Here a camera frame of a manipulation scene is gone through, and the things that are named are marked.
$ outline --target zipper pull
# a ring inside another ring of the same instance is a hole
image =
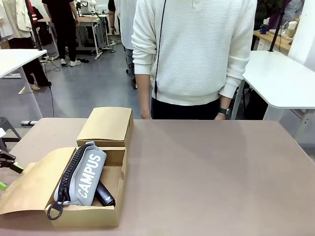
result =
[[[61,194],[59,194],[57,202],[51,204],[50,207],[48,208],[48,211],[47,211],[48,219],[50,219],[50,220],[57,220],[61,216],[61,214],[63,213],[63,203],[64,203],[64,200],[65,200],[65,196],[64,196],[63,193],[64,193],[64,189],[61,192]],[[59,212],[56,217],[52,217],[51,214],[50,214],[52,208]]]

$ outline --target black zipper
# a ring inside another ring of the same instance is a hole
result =
[[[47,211],[48,219],[57,220],[63,212],[63,203],[67,202],[67,201],[69,201],[69,202],[71,201],[70,194],[69,194],[71,178],[72,178],[74,171],[76,170],[77,166],[79,165],[79,163],[83,157],[84,151],[90,146],[91,146],[91,144],[87,144],[87,145],[79,147],[77,149],[77,151],[75,152],[75,154],[73,155],[69,165],[67,166],[67,169],[65,170],[65,172],[63,173],[63,176],[61,178],[60,185],[58,188],[58,199],[54,204],[52,204],[49,207],[49,209]],[[51,208],[53,208],[59,212],[58,216],[51,217],[51,215],[50,215]]]

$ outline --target gray pencil case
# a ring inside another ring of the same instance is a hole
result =
[[[55,190],[56,202],[47,211],[48,219],[57,220],[64,205],[92,205],[105,160],[106,153],[94,142],[87,142],[77,149]],[[51,209],[59,212],[56,217],[51,216]]]

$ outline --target gray floor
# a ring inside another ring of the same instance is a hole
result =
[[[125,52],[122,45],[114,47],[116,53],[104,52],[94,61],[89,54],[78,55],[90,63],[77,67],[63,67],[60,72],[47,64],[47,77],[53,83],[55,117],[87,118],[94,107],[131,107],[135,118],[140,118],[138,93],[133,90],[126,74]],[[21,120],[36,120],[34,109],[27,94],[18,95],[23,87],[21,79],[0,79],[0,116],[7,117],[14,127]],[[52,102],[49,89],[35,92],[44,117],[52,117]]]

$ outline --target cup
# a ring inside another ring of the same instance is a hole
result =
[[[260,26],[260,33],[266,34],[266,32],[268,31],[268,27],[269,27],[269,25],[261,25]]]

